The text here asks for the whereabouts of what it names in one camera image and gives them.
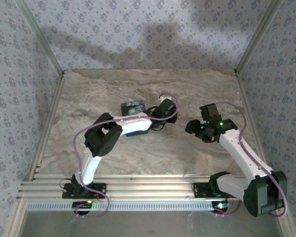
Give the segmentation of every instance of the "marble surface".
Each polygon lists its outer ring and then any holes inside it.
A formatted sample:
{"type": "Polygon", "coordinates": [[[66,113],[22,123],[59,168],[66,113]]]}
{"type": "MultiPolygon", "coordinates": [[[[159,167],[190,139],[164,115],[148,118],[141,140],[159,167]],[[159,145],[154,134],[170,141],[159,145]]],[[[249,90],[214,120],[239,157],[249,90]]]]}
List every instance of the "marble surface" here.
{"type": "MultiPolygon", "coordinates": [[[[146,107],[159,104],[162,92],[174,94],[179,102],[175,124],[162,131],[136,137],[122,136],[100,162],[97,174],[204,174],[220,171],[241,173],[231,155],[218,143],[204,144],[185,133],[192,119],[201,120],[199,107],[219,101],[242,106],[235,77],[213,70],[79,70],[64,74],[64,87],[44,151],[41,174],[72,175],[78,169],[73,137],[105,112],[120,116],[120,104],[144,100],[146,107]]],[[[240,113],[219,105],[223,118],[243,125],[240,113]]],[[[253,146],[249,128],[244,134],[253,146]]],[[[78,138],[81,154],[88,150],[78,138]]]]}

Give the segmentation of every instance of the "patterned wallpaper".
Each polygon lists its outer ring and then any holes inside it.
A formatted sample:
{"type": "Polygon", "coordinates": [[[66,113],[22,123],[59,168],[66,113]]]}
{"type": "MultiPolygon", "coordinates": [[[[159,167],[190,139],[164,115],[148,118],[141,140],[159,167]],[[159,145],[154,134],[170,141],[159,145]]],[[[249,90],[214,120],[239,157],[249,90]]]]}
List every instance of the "patterned wallpaper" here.
{"type": "Polygon", "coordinates": [[[13,1],[0,0],[0,236],[32,163],[57,78],[13,1]]]}
{"type": "Polygon", "coordinates": [[[288,177],[296,224],[296,0],[285,0],[241,76],[266,158],[288,177]]]}
{"type": "Polygon", "coordinates": [[[66,69],[233,69],[269,0],[28,0],[66,69]]]}

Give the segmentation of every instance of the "marble floor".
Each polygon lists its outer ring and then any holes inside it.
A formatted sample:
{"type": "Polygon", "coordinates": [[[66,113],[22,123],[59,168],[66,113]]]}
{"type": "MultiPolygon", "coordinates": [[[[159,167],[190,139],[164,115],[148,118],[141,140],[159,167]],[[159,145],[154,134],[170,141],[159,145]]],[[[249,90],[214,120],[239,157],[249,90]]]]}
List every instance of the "marble floor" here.
{"type": "MultiPolygon", "coordinates": [[[[213,70],[78,70],[64,74],[57,112],[42,158],[41,174],[72,175],[78,169],[73,137],[105,112],[121,116],[120,104],[144,100],[146,108],[158,105],[162,92],[179,102],[175,124],[137,137],[120,137],[114,149],[100,162],[97,174],[203,174],[220,171],[240,174],[231,155],[218,143],[205,144],[185,133],[188,121],[201,120],[199,107],[219,101],[242,106],[235,77],[213,70]]],[[[243,126],[240,113],[219,105],[224,119],[243,126]]],[[[253,146],[249,128],[244,134],[253,146]]],[[[81,154],[88,151],[78,138],[81,154]]]]}

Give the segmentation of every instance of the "wall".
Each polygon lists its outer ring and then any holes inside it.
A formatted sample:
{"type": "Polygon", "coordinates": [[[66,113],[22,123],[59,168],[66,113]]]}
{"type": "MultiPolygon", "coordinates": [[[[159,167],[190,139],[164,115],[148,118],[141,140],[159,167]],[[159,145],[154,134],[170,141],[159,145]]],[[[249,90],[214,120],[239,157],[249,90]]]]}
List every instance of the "wall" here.
{"type": "Polygon", "coordinates": [[[296,0],[286,0],[241,75],[265,156],[288,177],[296,224],[296,0]]]}
{"type": "Polygon", "coordinates": [[[233,69],[269,0],[28,0],[63,69],[233,69]]]}
{"type": "Polygon", "coordinates": [[[13,1],[0,0],[0,236],[33,160],[57,78],[13,1]]]}

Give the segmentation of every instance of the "purple cable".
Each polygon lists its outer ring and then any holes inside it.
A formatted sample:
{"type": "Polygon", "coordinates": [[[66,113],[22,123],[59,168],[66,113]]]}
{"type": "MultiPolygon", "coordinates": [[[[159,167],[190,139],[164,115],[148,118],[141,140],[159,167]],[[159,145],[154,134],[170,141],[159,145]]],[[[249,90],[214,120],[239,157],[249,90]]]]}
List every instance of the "purple cable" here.
{"type": "Polygon", "coordinates": [[[246,120],[246,117],[245,117],[245,114],[244,114],[244,112],[243,112],[243,110],[240,108],[240,107],[238,107],[238,106],[236,106],[236,105],[234,105],[234,104],[232,104],[232,103],[230,103],[230,102],[228,102],[228,101],[223,101],[223,102],[218,102],[218,103],[216,103],[217,105],[218,104],[228,104],[228,105],[232,105],[233,107],[235,107],[237,110],[239,110],[239,112],[241,113],[241,115],[242,115],[242,118],[243,118],[243,121],[244,121],[244,126],[243,126],[243,128],[241,129],[241,131],[240,131],[240,133],[239,133],[239,137],[238,137],[238,141],[239,141],[239,144],[240,144],[240,146],[241,146],[241,148],[243,149],[243,151],[248,155],[248,157],[258,166],[258,167],[260,167],[261,168],[261,170],[265,173],[265,174],[267,174],[267,176],[272,180],[272,182],[275,184],[275,186],[277,187],[277,189],[279,190],[279,192],[280,192],[280,194],[282,195],[282,197],[283,197],[283,202],[284,202],[284,211],[283,211],[283,213],[282,214],[280,214],[280,215],[274,215],[274,214],[272,214],[272,213],[269,213],[269,215],[270,216],[273,216],[273,217],[284,217],[286,214],[287,214],[287,212],[288,212],[288,204],[287,204],[287,199],[286,199],[286,196],[285,196],[285,194],[284,194],[284,191],[283,191],[283,189],[281,188],[281,186],[278,184],[278,182],[274,179],[274,177],[263,167],[263,166],[261,166],[261,164],[250,154],[250,152],[248,152],[248,150],[245,148],[245,146],[243,145],[243,143],[242,143],[242,141],[241,141],[241,139],[242,139],[242,134],[243,134],[243,132],[244,132],[244,130],[245,130],[245,128],[247,127],[247,120],[246,120]]]}
{"type": "MultiPolygon", "coordinates": [[[[156,120],[156,121],[168,120],[168,119],[172,118],[174,115],[176,115],[176,114],[178,113],[178,108],[179,108],[178,101],[176,100],[176,98],[175,98],[173,95],[170,95],[170,96],[174,98],[177,107],[176,107],[176,110],[174,111],[174,113],[173,113],[172,115],[168,116],[168,117],[165,117],[165,118],[153,118],[153,117],[149,117],[149,116],[131,116],[131,117],[124,118],[124,119],[110,119],[110,120],[102,121],[102,122],[98,122],[98,123],[95,123],[95,124],[93,124],[93,125],[91,125],[91,126],[89,126],[89,127],[86,127],[86,128],[84,128],[84,129],[80,130],[80,131],[74,136],[74,140],[73,140],[73,144],[74,144],[74,152],[76,153],[76,155],[77,155],[77,157],[78,157],[78,159],[79,159],[79,177],[80,177],[81,185],[82,185],[85,189],[87,189],[87,190],[89,190],[89,191],[91,191],[91,192],[94,192],[94,193],[97,193],[97,194],[103,195],[103,196],[106,198],[106,200],[108,200],[108,206],[106,207],[106,209],[105,209],[101,214],[99,214],[99,215],[93,215],[93,216],[82,216],[82,218],[85,218],[85,217],[87,217],[87,218],[90,218],[90,217],[101,217],[101,216],[105,215],[105,214],[108,212],[109,207],[110,207],[110,199],[109,199],[109,197],[108,197],[105,193],[100,192],[100,191],[95,190],[95,189],[91,189],[91,188],[89,188],[88,186],[86,186],[86,185],[84,184],[83,179],[82,179],[82,171],[81,171],[81,170],[82,170],[82,158],[81,158],[81,155],[79,154],[78,149],[77,149],[77,146],[76,146],[76,140],[77,140],[78,136],[79,136],[80,134],[82,134],[83,132],[86,132],[87,130],[91,129],[91,128],[94,128],[94,127],[97,127],[97,126],[100,126],[100,125],[103,125],[103,124],[106,124],[106,123],[110,123],[110,122],[132,121],[132,120],[136,120],[136,119],[150,119],[150,120],[156,120]]],[[[80,205],[78,205],[78,206],[76,207],[76,209],[75,209],[75,213],[76,213],[77,216],[78,216],[78,212],[77,212],[77,210],[78,210],[81,206],[83,206],[83,205],[85,205],[85,204],[80,204],[80,205]]]]}

